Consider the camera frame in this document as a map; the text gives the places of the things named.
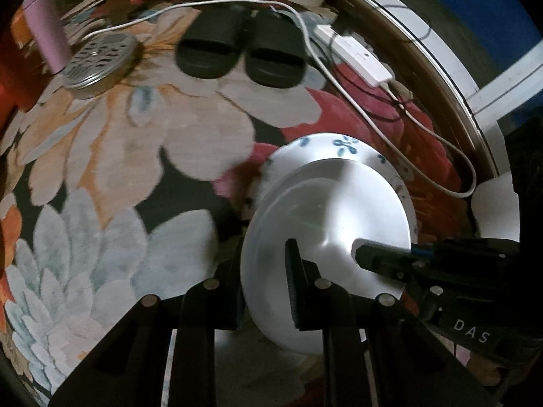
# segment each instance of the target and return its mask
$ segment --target pink container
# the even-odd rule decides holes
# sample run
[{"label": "pink container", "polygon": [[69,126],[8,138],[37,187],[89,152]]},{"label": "pink container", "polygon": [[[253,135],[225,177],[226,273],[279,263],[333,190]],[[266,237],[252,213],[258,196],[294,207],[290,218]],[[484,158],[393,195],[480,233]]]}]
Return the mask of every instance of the pink container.
[{"label": "pink container", "polygon": [[51,73],[60,72],[72,57],[54,0],[24,0],[24,17]]}]

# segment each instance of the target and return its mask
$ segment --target light blue flower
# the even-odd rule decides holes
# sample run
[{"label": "light blue flower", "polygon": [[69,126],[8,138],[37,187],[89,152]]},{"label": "light blue flower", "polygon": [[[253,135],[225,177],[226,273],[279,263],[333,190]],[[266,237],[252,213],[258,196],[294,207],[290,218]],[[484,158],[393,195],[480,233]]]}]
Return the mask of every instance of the light blue flower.
[{"label": "light blue flower", "polygon": [[80,188],[61,213],[43,206],[33,250],[17,240],[5,270],[14,301],[5,312],[34,381],[54,393],[143,295],[170,298],[205,279],[216,252],[209,211],[182,213],[147,234],[133,208],[105,229]]},{"label": "light blue flower", "polygon": [[300,147],[307,147],[310,142],[311,138],[309,138],[308,136],[304,136],[303,138],[300,138]]},{"label": "light blue flower", "polygon": [[352,155],[356,155],[358,153],[358,150],[354,148],[352,144],[357,144],[358,142],[360,142],[358,139],[343,135],[343,140],[334,139],[332,141],[332,144],[334,144],[336,147],[339,147],[338,156],[341,157],[345,154],[346,150],[348,150],[349,153],[351,153]]}]

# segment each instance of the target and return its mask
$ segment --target floral carpet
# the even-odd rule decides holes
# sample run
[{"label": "floral carpet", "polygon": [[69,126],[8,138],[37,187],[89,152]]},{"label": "floral carpet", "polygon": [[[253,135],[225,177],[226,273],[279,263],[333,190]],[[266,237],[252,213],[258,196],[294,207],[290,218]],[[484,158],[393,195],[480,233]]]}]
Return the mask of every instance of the floral carpet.
[{"label": "floral carpet", "polygon": [[[0,142],[0,343],[41,405],[143,295],[183,294],[232,255],[260,165],[301,136],[346,134],[387,157],[413,200],[420,243],[470,231],[465,202],[416,177],[313,67],[292,89],[253,83],[242,61],[219,80],[181,73],[173,48],[198,14],[174,9],[133,26],[143,58],[121,83],[81,101],[57,76]],[[303,16],[309,25],[331,22]],[[458,190],[441,143],[361,92],[356,85],[386,96],[340,67],[387,137]],[[216,373],[219,406],[280,407],[300,405],[319,363],[279,349],[246,316],[239,331],[217,332]]]}]

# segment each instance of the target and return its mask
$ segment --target slipper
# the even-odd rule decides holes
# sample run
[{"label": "slipper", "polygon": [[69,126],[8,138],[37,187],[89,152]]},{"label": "slipper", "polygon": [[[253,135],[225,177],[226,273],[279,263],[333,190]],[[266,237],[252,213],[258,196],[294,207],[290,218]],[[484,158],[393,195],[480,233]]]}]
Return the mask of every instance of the slipper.
[{"label": "slipper", "polygon": [[211,80],[226,75],[240,58],[250,12],[242,6],[203,11],[175,47],[175,63],[189,76]]},{"label": "slipper", "polygon": [[254,82],[276,88],[301,83],[307,54],[301,30],[291,18],[265,10],[252,21],[245,52],[245,71]]}]

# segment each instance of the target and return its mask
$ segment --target power strip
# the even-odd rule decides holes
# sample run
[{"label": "power strip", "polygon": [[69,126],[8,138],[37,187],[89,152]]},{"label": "power strip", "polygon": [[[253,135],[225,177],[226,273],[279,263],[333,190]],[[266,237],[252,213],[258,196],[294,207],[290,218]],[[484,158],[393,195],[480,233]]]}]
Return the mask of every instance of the power strip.
[{"label": "power strip", "polygon": [[325,44],[332,41],[332,50],[372,87],[390,81],[393,76],[381,62],[351,36],[342,37],[328,24],[315,27],[315,35]]}]

